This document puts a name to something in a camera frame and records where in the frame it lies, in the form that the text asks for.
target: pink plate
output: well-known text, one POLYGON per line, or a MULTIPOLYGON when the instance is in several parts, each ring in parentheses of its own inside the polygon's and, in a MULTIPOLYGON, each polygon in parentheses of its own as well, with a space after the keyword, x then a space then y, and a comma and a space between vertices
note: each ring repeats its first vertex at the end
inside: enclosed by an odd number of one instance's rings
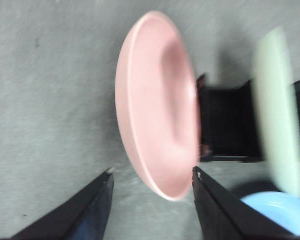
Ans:
POLYGON ((178 30, 160 12, 144 15, 124 40, 115 106, 136 172, 158 195, 180 200, 199 160, 197 89, 178 30))

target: plate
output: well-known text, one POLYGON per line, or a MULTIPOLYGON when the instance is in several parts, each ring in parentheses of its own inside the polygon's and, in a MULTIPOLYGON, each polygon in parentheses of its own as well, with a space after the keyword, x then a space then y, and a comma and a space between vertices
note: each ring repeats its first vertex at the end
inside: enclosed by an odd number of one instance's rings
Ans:
POLYGON ((300 236, 300 198, 284 192, 258 192, 241 199, 291 233, 300 236))
POLYGON ((183 41, 164 14, 147 13, 126 36, 116 68, 115 106, 138 175, 158 195, 182 199, 199 161, 199 107, 183 41))
POLYGON ((254 109, 262 150, 274 184, 300 197, 300 129, 293 75, 284 32, 276 28, 257 45, 254 109))

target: gray floor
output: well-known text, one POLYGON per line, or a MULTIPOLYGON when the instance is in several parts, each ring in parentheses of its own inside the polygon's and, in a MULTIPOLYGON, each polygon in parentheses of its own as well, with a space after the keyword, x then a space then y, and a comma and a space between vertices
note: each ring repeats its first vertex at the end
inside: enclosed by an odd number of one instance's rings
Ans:
MULTIPOLYGON (((104 239, 202 239, 193 195, 169 202, 152 193, 117 127, 120 47, 150 10, 171 17, 195 73, 208 72, 211 84, 246 81, 254 44, 280 25, 300 79, 300 0, 0 0, 0 237, 115 167, 104 239)), ((228 188, 267 175, 264 163, 201 167, 228 188)))

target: gray carpet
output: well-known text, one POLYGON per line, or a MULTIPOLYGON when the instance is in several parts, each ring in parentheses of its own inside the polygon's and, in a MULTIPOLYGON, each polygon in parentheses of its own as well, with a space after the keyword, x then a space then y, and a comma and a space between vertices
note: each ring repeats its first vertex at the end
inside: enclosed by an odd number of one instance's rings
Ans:
MULTIPOLYGON (((254 44, 283 26, 300 79, 300 0, 0 0, 0 237, 9 237, 115 167, 105 240, 201 240, 190 193, 169 202, 135 174, 116 121, 121 45, 144 13, 171 17, 196 75, 234 86, 254 44)), ((201 164, 228 188, 264 163, 201 164)))

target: light green plate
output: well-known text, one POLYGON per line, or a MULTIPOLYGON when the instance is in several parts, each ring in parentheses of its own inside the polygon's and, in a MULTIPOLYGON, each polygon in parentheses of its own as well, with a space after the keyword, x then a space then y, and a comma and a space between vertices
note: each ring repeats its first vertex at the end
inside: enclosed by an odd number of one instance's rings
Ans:
POLYGON ((252 94, 263 153, 273 182, 300 197, 300 129, 289 54, 276 28, 257 45, 252 94))

